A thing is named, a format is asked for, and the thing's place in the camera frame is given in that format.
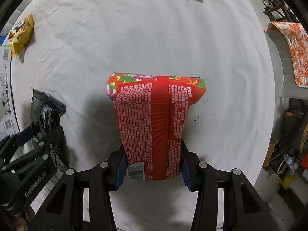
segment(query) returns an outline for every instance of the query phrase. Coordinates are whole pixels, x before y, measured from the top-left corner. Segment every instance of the yellow snack package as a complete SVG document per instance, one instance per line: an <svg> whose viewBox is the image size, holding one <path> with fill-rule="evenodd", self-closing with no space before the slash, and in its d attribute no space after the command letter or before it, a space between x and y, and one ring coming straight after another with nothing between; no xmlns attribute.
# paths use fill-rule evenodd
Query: yellow snack package
<svg viewBox="0 0 308 231"><path fill-rule="evenodd" d="M9 33L9 45L11 56L16 57L20 51L29 43L34 28L32 14L26 16L16 23Z"/></svg>

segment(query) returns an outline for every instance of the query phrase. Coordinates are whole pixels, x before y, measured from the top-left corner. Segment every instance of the white tablecloth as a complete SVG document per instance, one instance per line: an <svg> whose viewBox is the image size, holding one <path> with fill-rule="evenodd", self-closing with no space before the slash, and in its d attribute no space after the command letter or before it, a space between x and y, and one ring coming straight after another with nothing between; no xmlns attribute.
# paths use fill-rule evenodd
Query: white tablecloth
<svg viewBox="0 0 308 231"><path fill-rule="evenodd" d="M183 139L201 160L237 167L254 184L270 140L275 86L249 0L34 0L21 18L27 13L34 34L12 60L17 119L22 128L30 123L30 87L65 103L71 167L90 169L120 147L106 95L113 72L201 76L207 92L189 109ZM125 178L110 197L120 229L189 230L197 193L181 178Z"/></svg>

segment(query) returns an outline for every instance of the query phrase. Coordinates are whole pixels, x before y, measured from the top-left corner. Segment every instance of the metal bolt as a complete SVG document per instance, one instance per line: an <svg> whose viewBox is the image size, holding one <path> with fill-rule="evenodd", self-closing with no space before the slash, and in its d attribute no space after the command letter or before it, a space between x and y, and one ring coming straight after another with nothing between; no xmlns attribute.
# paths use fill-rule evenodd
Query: metal bolt
<svg viewBox="0 0 308 231"><path fill-rule="evenodd" d="M207 166L208 166L208 164L206 162L201 161L199 163L199 167L201 167L201 168L206 168Z"/></svg>
<svg viewBox="0 0 308 231"><path fill-rule="evenodd" d="M48 159L48 154L43 154L42 158L44 161L46 161Z"/></svg>
<svg viewBox="0 0 308 231"><path fill-rule="evenodd" d="M108 167L108 162L107 161L103 161L100 163L100 167L104 168L104 167Z"/></svg>
<svg viewBox="0 0 308 231"><path fill-rule="evenodd" d="M235 168L235 169L233 169L233 173L235 175L239 176L242 172L238 168Z"/></svg>
<svg viewBox="0 0 308 231"><path fill-rule="evenodd" d="M68 169L67 171L66 171L66 174L68 175L68 176L71 176L72 174L74 174L75 173L75 170L73 170L72 168L70 168L70 169Z"/></svg>

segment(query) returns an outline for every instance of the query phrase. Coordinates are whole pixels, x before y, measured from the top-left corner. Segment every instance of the barcode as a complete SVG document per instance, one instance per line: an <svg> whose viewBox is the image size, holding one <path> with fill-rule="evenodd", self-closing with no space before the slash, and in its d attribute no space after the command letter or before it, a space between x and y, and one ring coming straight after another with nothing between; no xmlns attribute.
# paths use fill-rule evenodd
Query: barcode
<svg viewBox="0 0 308 231"><path fill-rule="evenodd" d="M144 163L137 162L132 165L128 165L127 176L132 179L144 180Z"/></svg>
<svg viewBox="0 0 308 231"><path fill-rule="evenodd" d="M7 129L9 129L9 128L12 127L11 120L4 121L4 124L5 124L5 127L6 127Z"/></svg>
<svg viewBox="0 0 308 231"><path fill-rule="evenodd" d="M3 60L7 61L9 59L9 50L5 49L3 52Z"/></svg>

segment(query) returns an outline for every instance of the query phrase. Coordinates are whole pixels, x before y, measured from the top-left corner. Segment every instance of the red object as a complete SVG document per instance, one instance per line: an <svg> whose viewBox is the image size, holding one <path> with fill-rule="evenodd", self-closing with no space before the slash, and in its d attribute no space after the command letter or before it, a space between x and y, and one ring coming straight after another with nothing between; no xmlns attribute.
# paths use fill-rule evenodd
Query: red object
<svg viewBox="0 0 308 231"><path fill-rule="evenodd" d="M205 93L203 79L114 74L107 94L132 178L166 180L180 175L181 136L190 105Z"/></svg>
<svg viewBox="0 0 308 231"><path fill-rule="evenodd" d="M301 160L301 166L308 169L308 153L305 154L304 158Z"/></svg>

